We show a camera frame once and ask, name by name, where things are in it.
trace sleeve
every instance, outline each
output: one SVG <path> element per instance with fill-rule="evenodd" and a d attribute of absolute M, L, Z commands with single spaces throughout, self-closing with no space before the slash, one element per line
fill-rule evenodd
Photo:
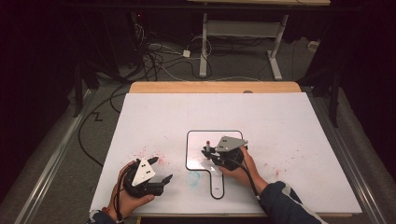
<path fill-rule="evenodd" d="M 260 197 L 260 206 L 276 224 L 326 223 L 304 206 L 291 186 L 284 182 L 269 184 Z"/>
<path fill-rule="evenodd" d="M 99 210 L 94 210 L 90 212 L 90 218 L 85 224 L 116 224 L 116 222 L 111 219 L 111 217 Z"/>

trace person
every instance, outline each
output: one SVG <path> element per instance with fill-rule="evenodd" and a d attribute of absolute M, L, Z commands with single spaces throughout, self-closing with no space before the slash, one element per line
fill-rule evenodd
<path fill-rule="evenodd" d="M 246 147 L 240 147 L 244 154 L 244 166 L 250 172 L 253 180 L 253 188 L 259 193 L 259 205 L 262 210 L 267 214 L 271 221 L 275 224 L 316 224 L 326 223 L 316 213 L 311 211 L 302 204 L 297 194 L 285 182 L 277 181 L 275 183 L 267 183 L 257 170 L 253 158 L 248 154 Z M 122 168 L 120 175 L 128 165 Z M 252 187 L 247 173 L 237 168 L 233 171 L 227 170 L 225 167 L 220 166 L 219 170 L 226 176 L 235 178 L 239 183 L 247 187 Z M 103 208 L 102 211 L 92 211 L 90 214 L 89 223 L 98 224 L 114 224 L 117 223 L 117 215 L 114 208 L 114 196 L 116 194 L 116 186 L 111 194 L 110 203 L 108 207 Z M 120 192 L 120 212 L 123 217 L 128 217 L 139 206 L 143 206 L 154 200 L 154 195 L 146 195 L 142 198 L 136 199 L 131 197 L 125 190 Z"/>

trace white desk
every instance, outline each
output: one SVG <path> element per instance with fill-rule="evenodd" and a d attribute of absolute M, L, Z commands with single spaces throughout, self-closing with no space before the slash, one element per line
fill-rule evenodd
<path fill-rule="evenodd" d="M 281 6 L 328 6 L 330 0 L 189 0 L 192 2 L 210 3 L 230 3 L 230 4 L 260 4 L 260 5 L 281 5 Z M 251 36 L 251 37 L 274 37 L 275 44 L 272 50 L 267 51 L 269 63 L 271 65 L 274 78 L 277 81 L 282 80 L 279 67 L 276 61 L 276 54 L 282 40 L 283 32 L 286 28 L 288 15 L 283 15 L 280 22 L 253 22 L 253 21 L 210 21 L 207 19 L 207 13 L 203 18 L 202 31 L 202 53 L 200 62 L 200 77 L 206 77 L 206 66 L 208 60 L 207 53 L 207 36 Z"/>
<path fill-rule="evenodd" d="M 152 84 L 154 92 L 161 91 L 156 87 L 162 83 Z M 177 84 L 173 89 L 172 82 L 163 84 L 171 92 L 178 90 Z M 222 92 L 226 90 L 224 84 L 179 85 L 195 86 L 192 92 L 215 88 Z M 260 174 L 269 182 L 290 183 L 303 203 L 320 215 L 361 212 L 313 108 L 301 92 L 128 94 L 92 209 L 108 204 L 108 195 L 124 164 L 158 156 L 159 161 L 153 165 L 158 179 L 170 174 L 174 177 L 162 196 L 135 210 L 136 216 L 264 216 L 251 189 L 224 178 L 224 197 L 216 200 L 210 194 L 208 172 L 186 168 L 187 134 L 191 130 L 240 131 L 249 141 L 249 153 Z"/>

